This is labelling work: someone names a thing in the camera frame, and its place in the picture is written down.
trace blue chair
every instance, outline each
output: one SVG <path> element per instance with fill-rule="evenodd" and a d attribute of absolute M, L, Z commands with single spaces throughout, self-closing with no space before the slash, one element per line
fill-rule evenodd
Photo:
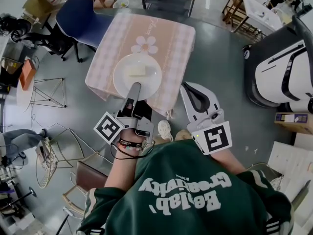
<path fill-rule="evenodd" d="M 104 34 L 113 20 L 113 16 L 95 13 L 93 0 L 67 0 L 56 15 L 56 21 L 62 32 L 74 38 L 92 50 L 98 48 Z M 74 41 L 77 61 L 77 42 Z"/>

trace jeans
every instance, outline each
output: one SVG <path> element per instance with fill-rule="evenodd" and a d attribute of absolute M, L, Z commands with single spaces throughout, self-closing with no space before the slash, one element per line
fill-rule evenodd
<path fill-rule="evenodd" d="M 3 133 L 6 146 L 6 156 L 9 161 L 13 161 L 21 152 L 35 147 L 43 136 L 32 130 L 20 129 Z"/>

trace bracelet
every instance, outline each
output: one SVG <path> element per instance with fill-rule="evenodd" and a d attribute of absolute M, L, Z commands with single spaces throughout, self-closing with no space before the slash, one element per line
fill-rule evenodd
<path fill-rule="evenodd" d="M 129 147 L 135 147 L 135 148 L 140 148 L 142 146 L 142 143 L 135 143 L 135 142 L 130 142 L 130 141 L 126 141 L 123 139 L 119 139 L 119 143 L 122 145 L 126 145 Z"/>
<path fill-rule="evenodd" d="M 121 147 L 124 148 L 124 149 L 131 150 L 131 151 L 142 151 L 141 147 L 133 147 L 133 146 L 128 146 L 128 145 L 119 143 L 118 144 L 118 148 L 121 148 Z"/>

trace concrete floor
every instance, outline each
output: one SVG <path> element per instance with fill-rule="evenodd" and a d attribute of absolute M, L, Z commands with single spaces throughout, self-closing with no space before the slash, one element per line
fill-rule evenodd
<path fill-rule="evenodd" d="M 241 47 L 246 44 L 246 40 L 218 27 L 193 19 L 186 20 L 172 16 L 166 16 L 166 18 L 186 23 L 196 29 L 195 48 L 189 59 L 183 80 L 200 83 L 216 93 L 221 107 L 225 110 L 225 119 L 230 120 L 233 139 L 232 151 L 236 157 L 246 167 L 257 162 L 266 162 L 273 141 L 288 142 L 290 136 L 273 123 L 275 110 L 257 107 L 249 102 L 244 94 L 244 60 Z M 43 126 L 48 129 L 49 135 L 54 137 L 63 131 L 60 126 L 54 125 L 57 122 L 74 130 L 93 149 L 100 151 L 102 155 L 112 161 L 108 149 L 103 148 L 103 140 L 93 131 L 93 127 L 106 111 L 115 112 L 123 100 L 110 97 L 105 102 L 85 85 L 85 77 L 94 53 L 80 44 L 79 54 L 85 60 L 83 63 L 76 62 L 73 49 L 68 53 L 68 59 L 62 62 L 60 57 L 45 54 L 43 49 L 39 49 L 36 55 L 41 59 L 41 62 L 36 79 L 65 78 L 68 107 L 60 109 L 35 105 L 33 112 L 29 108 L 22 113 L 16 105 L 16 90 L 12 89 L 6 99 L 4 125 L 12 125 L 6 128 L 6 131 L 21 128 L 32 128 L 35 131 L 40 131 L 41 126 Z M 40 89 L 47 93 L 53 87 L 52 83 L 46 83 Z M 62 100 L 61 91 L 56 92 L 55 99 Z M 174 119 L 171 121 L 173 134 L 179 129 L 185 128 L 188 123 L 180 96 L 174 107 L 174 112 Z M 152 118 L 155 125 L 159 120 L 164 119 L 155 112 Z M 67 159 L 80 157 L 78 146 L 70 133 L 61 136 L 59 145 Z M 83 144 L 82 149 L 85 156 L 92 154 L 92 151 Z M 40 189 L 35 175 L 36 153 L 34 149 L 29 149 L 26 154 L 29 164 L 17 171 L 20 181 L 19 188 L 23 193 L 28 192 L 29 186 L 34 188 L 38 197 L 30 196 L 26 203 L 32 213 L 55 232 L 65 217 L 62 210 L 65 206 L 62 193 L 72 187 L 69 172 L 73 169 L 58 169 L 47 188 Z M 92 161 L 91 164 L 96 168 L 101 167 L 101 170 L 106 174 L 110 171 L 111 164 L 102 159 Z M 42 172 L 40 166 L 38 166 L 38 172 L 40 179 L 40 172 Z M 84 197 L 79 191 L 71 194 L 70 199 L 84 208 Z M 79 220 L 70 218 L 69 223 L 72 230 L 75 230 Z M 62 234 L 70 234 L 68 225 L 65 225 Z"/>

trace black wristband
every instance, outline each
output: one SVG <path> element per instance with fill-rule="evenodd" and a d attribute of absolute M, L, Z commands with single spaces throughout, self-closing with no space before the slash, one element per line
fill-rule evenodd
<path fill-rule="evenodd" d="M 119 142 L 121 145 L 126 145 L 126 146 L 130 146 L 130 147 L 140 148 L 142 146 L 142 143 L 129 142 L 129 141 L 126 141 L 123 139 L 119 139 Z"/>

